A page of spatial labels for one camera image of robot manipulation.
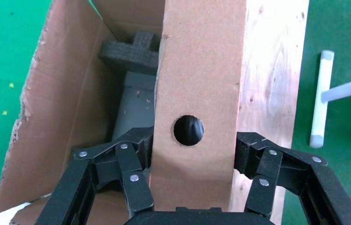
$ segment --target round hole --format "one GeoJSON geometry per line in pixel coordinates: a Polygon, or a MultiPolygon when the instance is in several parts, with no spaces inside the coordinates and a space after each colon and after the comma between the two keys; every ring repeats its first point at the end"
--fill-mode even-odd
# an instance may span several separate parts
{"type": "Polygon", "coordinates": [[[178,118],[173,129],[175,139],[182,145],[192,146],[197,144],[204,134],[202,122],[191,115],[178,118]]]}

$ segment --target silver rivet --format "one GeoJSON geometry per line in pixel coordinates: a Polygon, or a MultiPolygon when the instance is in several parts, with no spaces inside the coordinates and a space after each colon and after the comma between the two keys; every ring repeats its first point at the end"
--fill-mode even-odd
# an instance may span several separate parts
{"type": "Polygon", "coordinates": [[[269,153],[274,156],[277,155],[277,152],[275,150],[269,150],[269,153]]]}
{"type": "Polygon", "coordinates": [[[260,179],[260,184],[262,186],[269,186],[269,182],[267,180],[265,180],[265,179],[260,179]]]}
{"type": "Polygon", "coordinates": [[[138,175],[131,175],[130,176],[130,181],[134,182],[134,181],[137,181],[137,180],[139,180],[138,175]]]}
{"type": "Polygon", "coordinates": [[[313,161],[315,161],[315,162],[317,162],[317,163],[321,162],[321,159],[319,159],[319,158],[317,158],[317,157],[312,156],[312,159],[313,159],[313,161]]]}
{"type": "Polygon", "coordinates": [[[86,155],[87,155],[87,152],[86,152],[86,151],[82,151],[82,152],[79,153],[79,156],[80,156],[80,157],[84,157],[84,156],[86,156],[86,155]]]}

